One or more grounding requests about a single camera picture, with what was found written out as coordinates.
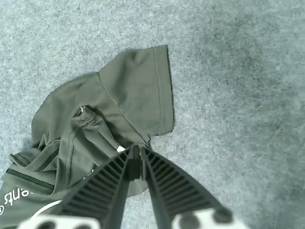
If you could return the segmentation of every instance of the white robot part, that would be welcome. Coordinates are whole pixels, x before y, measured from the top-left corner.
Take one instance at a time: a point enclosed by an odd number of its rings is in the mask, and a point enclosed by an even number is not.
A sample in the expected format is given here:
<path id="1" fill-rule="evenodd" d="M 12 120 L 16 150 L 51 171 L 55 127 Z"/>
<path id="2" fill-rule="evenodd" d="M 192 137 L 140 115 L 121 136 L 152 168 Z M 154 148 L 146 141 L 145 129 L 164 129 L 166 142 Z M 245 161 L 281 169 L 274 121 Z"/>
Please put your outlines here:
<path id="1" fill-rule="evenodd" d="M 23 221 L 17 229 L 100 229 L 94 218 L 40 215 Z"/>
<path id="2" fill-rule="evenodd" d="M 223 208 L 204 210 L 177 215 L 172 222 L 172 229 L 249 229 L 242 221 Z"/>

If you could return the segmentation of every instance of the zipper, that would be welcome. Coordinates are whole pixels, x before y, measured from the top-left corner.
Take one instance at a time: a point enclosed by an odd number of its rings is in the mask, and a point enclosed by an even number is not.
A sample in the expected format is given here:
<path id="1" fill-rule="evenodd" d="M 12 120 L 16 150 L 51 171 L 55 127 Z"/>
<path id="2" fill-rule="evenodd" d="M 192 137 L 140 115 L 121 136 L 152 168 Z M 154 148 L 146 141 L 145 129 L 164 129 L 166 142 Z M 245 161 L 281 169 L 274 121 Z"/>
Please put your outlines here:
<path id="1" fill-rule="evenodd" d="M 6 173 L 14 175 L 16 177 L 19 177 L 19 178 L 24 179 L 26 181 L 29 181 L 29 182 L 31 182 L 31 183 L 33 183 L 35 185 L 39 185 L 41 187 L 45 187 L 45 188 L 48 188 L 48 189 L 51 189 L 51 190 L 53 190 L 54 187 L 55 187 L 54 185 L 51 185 L 51 184 L 49 184 L 47 182 L 44 182 L 44 181 L 32 178 L 32 177 L 30 177 L 28 175 L 25 175 L 23 173 L 17 172 L 17 171 L 15 171 L 13 169 L 10 169 L 10 168 L 8 168 L 8 170 L 6 170 Z"/>

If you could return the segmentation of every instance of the gray carpet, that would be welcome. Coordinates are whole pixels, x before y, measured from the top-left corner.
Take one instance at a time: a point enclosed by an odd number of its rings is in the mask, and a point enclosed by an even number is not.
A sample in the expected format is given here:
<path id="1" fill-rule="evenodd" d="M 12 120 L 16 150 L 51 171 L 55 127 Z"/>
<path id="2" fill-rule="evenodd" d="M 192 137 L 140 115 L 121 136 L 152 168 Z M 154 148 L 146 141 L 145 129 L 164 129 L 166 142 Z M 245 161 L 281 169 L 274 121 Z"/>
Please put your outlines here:
<path id="1" fill-rule="evenodd" d="M 168 44 L 175 129 L 153 148 L 252 228 L 304 228 L 304 1 L 84 2 L 0 1 L 0 175 L 49 92 Z M 148 192 L 128 199 L 122 228 L 156 228 Z"/>

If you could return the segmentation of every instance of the olive green shirt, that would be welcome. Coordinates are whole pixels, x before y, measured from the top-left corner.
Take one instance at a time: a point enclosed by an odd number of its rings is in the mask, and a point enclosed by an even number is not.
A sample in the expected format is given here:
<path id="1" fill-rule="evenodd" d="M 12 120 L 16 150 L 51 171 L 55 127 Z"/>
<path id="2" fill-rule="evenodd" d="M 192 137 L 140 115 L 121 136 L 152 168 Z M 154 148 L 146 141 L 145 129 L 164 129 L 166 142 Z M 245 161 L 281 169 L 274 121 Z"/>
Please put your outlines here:
<path id="1" fill-rule="evenodd" d="M 0 227 L 48 213 L 96 166 L 132 144 L 173 130 L 167 46 L 118 54 L 97 73 L 60 86 L 32 121 L 32 148 L 10 155 Z M 128 196 L 145 191 L 131 182 Z"/>

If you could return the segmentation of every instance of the sleeve hem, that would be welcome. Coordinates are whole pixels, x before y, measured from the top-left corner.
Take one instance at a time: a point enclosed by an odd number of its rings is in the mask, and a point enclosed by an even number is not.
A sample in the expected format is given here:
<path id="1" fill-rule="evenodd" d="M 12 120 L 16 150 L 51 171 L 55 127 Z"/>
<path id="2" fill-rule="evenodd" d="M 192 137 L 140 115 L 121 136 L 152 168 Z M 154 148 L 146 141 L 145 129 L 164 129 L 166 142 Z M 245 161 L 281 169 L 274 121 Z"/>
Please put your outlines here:
<path id="1" fill-rule="evenodd" d="M 155 67 L 160 96 L 160 128 L 158 135 L 173 131 L 173 94 L 167 45 L 154 47 Z"/>

